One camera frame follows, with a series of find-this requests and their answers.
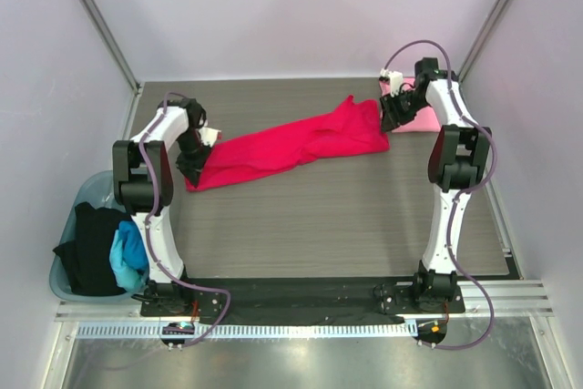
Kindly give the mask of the red t shirt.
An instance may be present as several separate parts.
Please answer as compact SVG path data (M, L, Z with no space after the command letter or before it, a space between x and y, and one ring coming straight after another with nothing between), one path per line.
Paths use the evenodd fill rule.
M359 103L352 95L333 111L264 129L213 147L197 183L186 179L186 190L197 192L263 179L319 159L386 152L375 101Z

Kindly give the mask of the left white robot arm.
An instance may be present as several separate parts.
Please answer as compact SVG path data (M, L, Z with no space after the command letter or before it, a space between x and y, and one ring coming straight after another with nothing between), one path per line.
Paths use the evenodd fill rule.
M196 98L168 92L138 134L112 147L115 199L137 225L148 257L144 291L137 297L147 312L180 316L194 306L195 292L170 223L174 182L169 150L179 148L176 168L196 187L220 136Z

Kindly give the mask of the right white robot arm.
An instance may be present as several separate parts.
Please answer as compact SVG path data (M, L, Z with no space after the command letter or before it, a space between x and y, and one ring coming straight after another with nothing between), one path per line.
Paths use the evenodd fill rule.
M434 58L416 62L412 85L402 73L388 69L382 70L380 81L384 132L403 127L426 108L434 111L440 126L427 164L435 195L429 240L410 285L381 287L382 309L391 315L462 312L457 249L465 209L486 173L491 132L469 114L454 73L440 69Z

